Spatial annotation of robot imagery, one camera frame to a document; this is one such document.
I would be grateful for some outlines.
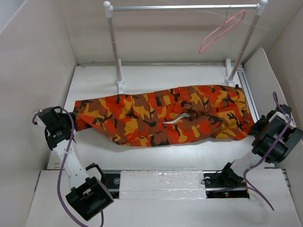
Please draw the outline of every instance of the garment rack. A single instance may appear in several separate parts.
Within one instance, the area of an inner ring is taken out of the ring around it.
[[[123,94],[123,85],[125,83],[124,78],[121,74],[121,60],[118,56],[117,45],[115,40],[114,26],[112,21],[113,12],[125,12],[125,11],[169,11],[169,10],[216,10],[216,9],[255,9],[256,13],[250,25],[250,28],[244,39],[244,43],[241,47],[240,53],[236,60],[236,63],[233,67],[231,66],[231,60],[226,59],[226,78],[225,83],[229,86],[234,86],[234,76],[237,72],[238,66],[241,63],[243,55],[245,53],[246,47],[250,41],[250,38],[255,30],[255,27],[258,23],[258,20],[263,13],[263,10],[267,4],[267,0],[259,0],[257,4],[238,4],[238,5],[188,5],[188,6],[124,6],[124,7],[115,7],[110,4],[109,1],[103,3],[105,14],[107,17],[110,39],[112,43],[112,49],[115,58],[116,66],[116,84],[118,85],[118,93]]]

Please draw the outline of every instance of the pink hanger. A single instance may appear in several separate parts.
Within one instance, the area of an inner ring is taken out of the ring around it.
[[[203,47],[203,44],[215,33],[217,32],[219,29],[221,29],[222,27],[224,27],[225,25],[227,25],[229,22],[233,21],[236,17],[240,16],[241,14],[243,14],[241,20],[239,20],[237,23],[235,23],[234,25],[230,26],[229,28],[227,28],[224,32],[222,32],[221,34],[219,34],[213,41],[211,41],[209,44],[207,44],[205,47]],[[201,46],[200,46],[200,50],[199,53],[202,53],[203,51],[206,50],[206,48],[208,48],[211,44],[213,44],[218,38],[220,38],[222,35],[224,35],[225,33],[227,33],[228,31],[230,31],[233,27],[237,26],[239,23],[241,23],[245,17],[246,14],[246,10],[242,10],[240,13],[237,13],[235,16],[233,16],[232,18],[230,18],[229,20],[225,21],[220,27],[218,27],[216,30],[214,30],[208,37],[206,37]]]

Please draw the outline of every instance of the metal rod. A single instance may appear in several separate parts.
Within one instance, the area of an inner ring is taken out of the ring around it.
[[[117,76],[117,82],[122,82],[123,78],[121,75],[121,69],[119,64],[119,57],[118,57],[118,51],[117,51],[117,44],[115,40],[115,33],[114,33],[114,26],[112,18],[107,18],[108,28],[109,28],[109,34],[110,34],[110,40],[112,42],[112,48],[114,52],[114,58],[115,58],[115,66],[116,66],[116,76]]]
[[[242,57],[243,57],[243,55],[245,53],[246,47],[247,47],[247,45],[248,45],[248,43],[250,41],[250,38],[251,38],[251,36],[252,36],[255,28],[256,28],[256,25],[257,25],[257,22],[258,22],[259,18],[260,18],[260,15],[255,15],[255,17],[253,18],[252,23],[250,25],[250,28],[249,28],[249,30],[248,30],[248,32],[246,34],[246,37],[245,37],[244,43],[242,45],[242,48],[240,50],[239,56],[237,58],[237,61],[236,61],[235,65],[234,65],[234,67],[232,69],[232,73],[227,78],[227,80],[233,80],[233,77],[234,77],[234,75],[236,74],[236,72],[238,70],[238,67],[239,67],[239,65],[241,63]]]
[[[258,4],[245,5],[196,5],[196,6],[113,6],[114,12],[157,11],[157,10],[213,10],[213,9],[256,9]]]

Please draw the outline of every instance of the orange camouflage pants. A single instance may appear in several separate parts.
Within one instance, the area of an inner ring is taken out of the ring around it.
[[[219,85],[76,101],[74,112],[76,130],[93,127],[126,146],[162,146],[208,137],[241,140],[254,123],[243,90]],[[182,113],[191,117],[164,123]]]

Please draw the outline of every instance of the hanger hook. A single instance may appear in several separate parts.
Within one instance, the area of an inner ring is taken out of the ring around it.
[[[233,4],[231,4],[231,5],[228,7],[227,11],[226,11],[226,18],[225,18],[225,22],[226,22],[227,17],[228,17],[228,11],[229,11],[229,9],[232,7],[232,5],[233,5]]]

